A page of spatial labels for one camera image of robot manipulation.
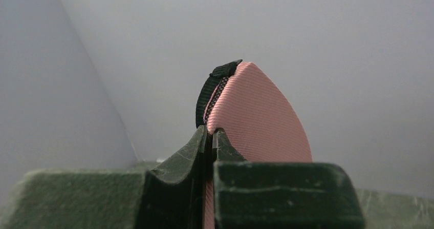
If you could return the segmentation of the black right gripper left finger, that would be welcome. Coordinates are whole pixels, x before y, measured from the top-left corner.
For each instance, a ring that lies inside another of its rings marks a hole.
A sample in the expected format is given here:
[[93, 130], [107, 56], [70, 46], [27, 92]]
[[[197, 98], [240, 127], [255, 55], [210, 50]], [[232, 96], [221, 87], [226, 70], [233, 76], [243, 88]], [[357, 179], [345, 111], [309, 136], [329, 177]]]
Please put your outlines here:
[[1, 213], [1, 228], [203, 228], [207, 130], [152, 169], [37, 170]]

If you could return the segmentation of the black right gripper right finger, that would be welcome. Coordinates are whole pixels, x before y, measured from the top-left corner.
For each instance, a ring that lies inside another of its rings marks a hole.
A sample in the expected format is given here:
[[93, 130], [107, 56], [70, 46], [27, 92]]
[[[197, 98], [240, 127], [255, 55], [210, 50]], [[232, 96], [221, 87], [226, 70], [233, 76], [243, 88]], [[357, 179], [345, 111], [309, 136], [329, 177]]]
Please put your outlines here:
[[338, 165], [251, 162], [223, 129], [213, 134], [216, 228], [365, 228], [355, 188]]

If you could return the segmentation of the pink bra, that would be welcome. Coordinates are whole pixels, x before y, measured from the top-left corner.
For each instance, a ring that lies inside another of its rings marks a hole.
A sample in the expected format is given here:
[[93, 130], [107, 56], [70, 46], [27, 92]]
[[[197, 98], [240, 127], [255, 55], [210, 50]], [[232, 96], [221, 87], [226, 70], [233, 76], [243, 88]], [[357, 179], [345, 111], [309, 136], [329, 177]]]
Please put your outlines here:
[[232, 146], [255, 162], [311, 162], [307, 135], [289, 101], [254, 63], [216, 67], [196, 104], [196, 126], [223, 129]]

